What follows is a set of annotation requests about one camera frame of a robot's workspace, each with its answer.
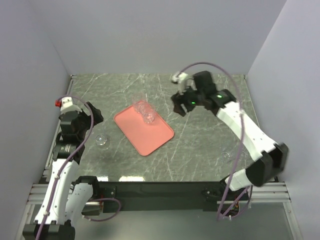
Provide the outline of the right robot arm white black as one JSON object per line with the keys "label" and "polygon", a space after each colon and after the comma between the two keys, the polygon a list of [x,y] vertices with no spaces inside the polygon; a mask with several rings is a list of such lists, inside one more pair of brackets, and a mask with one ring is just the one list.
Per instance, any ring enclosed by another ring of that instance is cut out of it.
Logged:
{"label": "right robot arm white black", "polygon": [[220,194],[226,200],[248,186],[261,187],[285,169],[289,149],[267,136],[255,122],[240,109],[240,102],[227,89],[218,90],[209,71],[194,75],[177,73],[171,78],[178,91],[171,96],[173,111],[181,116],[196,106],[203,106],[224,122],[242,141],[253,163],[225,178]]}

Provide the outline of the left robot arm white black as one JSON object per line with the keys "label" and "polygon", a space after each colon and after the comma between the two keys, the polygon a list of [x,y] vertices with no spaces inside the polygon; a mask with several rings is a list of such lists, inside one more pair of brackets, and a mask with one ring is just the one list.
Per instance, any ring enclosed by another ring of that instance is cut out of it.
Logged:
{"label": "left robot arm white black", "polygon": [[26,240],[73,240],[76,224],[82,218],[87,201],[100,197],[101,189],[94,176],[85,177],[71,189],[80,165],[85,143],[95,125],[103,122],[101,111],[90,102],[74,103],[68,95],[56,100],[60,109],[60,129],[52,150],[51,175],[40,210],[33,223],[25,224],[22,236]]}

